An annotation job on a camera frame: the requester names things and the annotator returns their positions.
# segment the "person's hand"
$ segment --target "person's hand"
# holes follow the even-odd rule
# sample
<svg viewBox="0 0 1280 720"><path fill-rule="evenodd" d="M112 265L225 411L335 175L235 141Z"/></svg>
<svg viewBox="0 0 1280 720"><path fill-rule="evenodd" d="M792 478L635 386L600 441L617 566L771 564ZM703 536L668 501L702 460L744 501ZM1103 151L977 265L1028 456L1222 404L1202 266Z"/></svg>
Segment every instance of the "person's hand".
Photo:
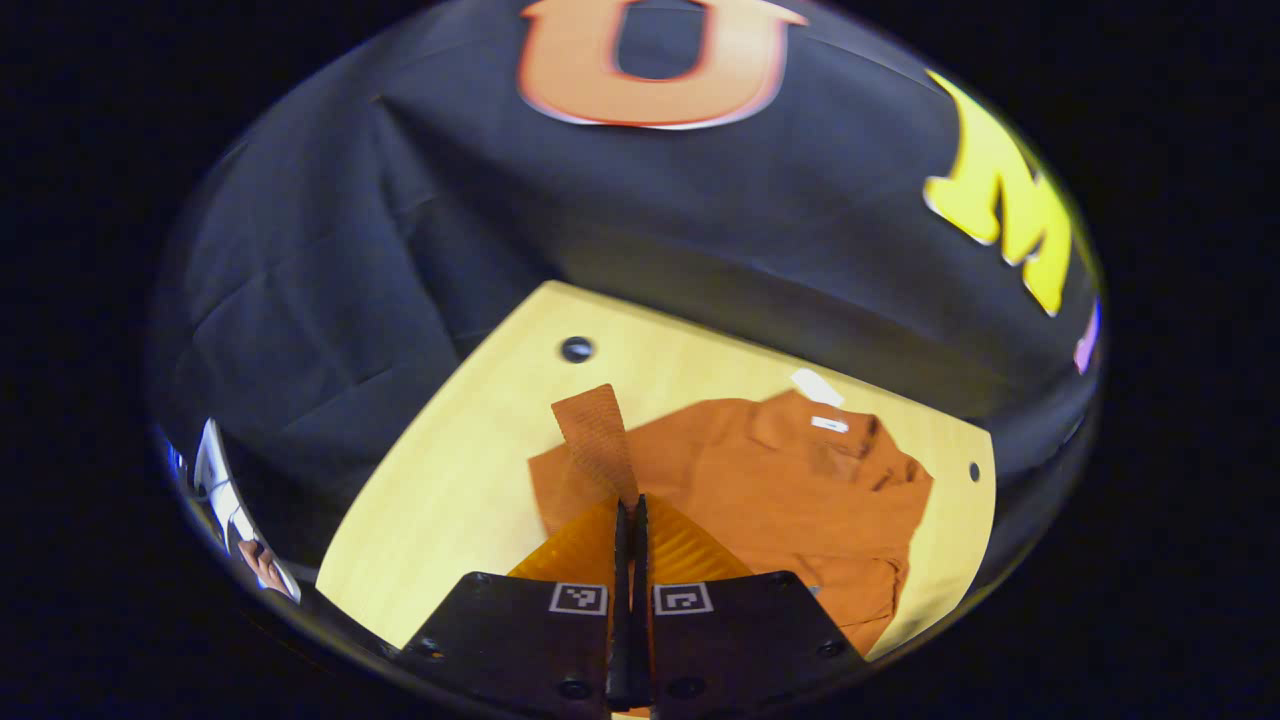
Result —
<svg viewBox="0 0 1280 720"><path fill-rule="evenodd" d="M275 568L275 556L271 551L266 548L265 544L257 541L239 541L241 555L244 556L244 562L253 569L253 574L259 577L262 583L289 597L289 588L284 585L284 578L280 577L280 571Z"/></svg>

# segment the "white label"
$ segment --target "white label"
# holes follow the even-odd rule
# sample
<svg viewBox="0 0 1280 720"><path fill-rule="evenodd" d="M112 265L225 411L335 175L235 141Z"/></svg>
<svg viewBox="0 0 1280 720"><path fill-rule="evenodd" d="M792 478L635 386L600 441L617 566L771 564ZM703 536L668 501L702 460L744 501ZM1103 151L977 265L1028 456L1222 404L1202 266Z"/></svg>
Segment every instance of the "white label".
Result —
<svg viewBox="0 0 1280 720"><path fill-rule="evenodd" d="M836 388L831 387L831 383L822 379L822 375L808 368L796 370L791 375L791 382L800 388L800 392L803 392L805 397L814 402L822 402L823 405L831 405L832 407L840 407L845 404L844 396L836 392Z"/></svg>
<svg viewBox="0 0 1280 720"><path fill-rule="evenodd" d="M828 430L836 430L837 433L849 432L849 425L846 423L841 423L840 420L828 420L826 418L818 418L818 416L814 416L813 427L826 428Z"/></svg>

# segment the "orange shirt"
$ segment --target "orange shirt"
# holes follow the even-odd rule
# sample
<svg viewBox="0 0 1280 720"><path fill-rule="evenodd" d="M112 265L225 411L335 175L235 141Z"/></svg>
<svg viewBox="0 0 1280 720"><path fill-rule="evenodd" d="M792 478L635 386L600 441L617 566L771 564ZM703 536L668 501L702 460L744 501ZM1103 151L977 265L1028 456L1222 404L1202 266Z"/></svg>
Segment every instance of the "orange shirt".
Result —
<svg viewBox="0 0 1280 720"><path fill-rule="evenodd" d="M873 415L791 391L708 400L627 432L640 492L659 496L754 573L791 570L864 656L888 626L933 478ZM608 491L562 445L530 459L554 533Z"/></svg>

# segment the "black background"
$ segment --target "black background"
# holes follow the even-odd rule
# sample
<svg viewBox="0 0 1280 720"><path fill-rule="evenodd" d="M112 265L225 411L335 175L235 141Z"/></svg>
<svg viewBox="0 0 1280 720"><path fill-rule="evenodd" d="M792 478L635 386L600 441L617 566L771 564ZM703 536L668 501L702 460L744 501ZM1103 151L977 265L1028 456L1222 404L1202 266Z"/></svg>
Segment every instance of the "black background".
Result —
<svg viewBox="0 0 1280 720"><path fill-rule="evenodd" d="M6 715L430 715L227 582L145 455L138 392L146 291L183 197L271 101L419 6L40 3L5 23ZM1267 23L1208 3L852 9L1057 169L1107 274L1112 361L1096 459L1039 548L832 715L1275 712Z"/></svg>

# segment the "wooden board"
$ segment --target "wooden board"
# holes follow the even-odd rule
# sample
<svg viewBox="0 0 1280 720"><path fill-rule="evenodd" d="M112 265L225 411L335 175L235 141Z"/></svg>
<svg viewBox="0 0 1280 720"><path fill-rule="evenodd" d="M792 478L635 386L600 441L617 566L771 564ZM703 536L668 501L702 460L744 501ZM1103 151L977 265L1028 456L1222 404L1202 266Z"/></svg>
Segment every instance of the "wooden board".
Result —
<svg viewBox="0 0 1280 720"><path fill-rule="evenodd" d="M586 363L559 354L573 336L595 346ZM897 616L869 653L878 657L951 611L973 582L996 502L989 436L854 378L558 282L531 293L404 430L343 519L316 587L402 647L463 574L508 573L547 539L526 461L563 442L552 402L612 383L630 428L700 400L769 398L794 388L800 368L831 383L844 410L878 415L934 477ZM982 482L969 479L970 462Z"/></svg>

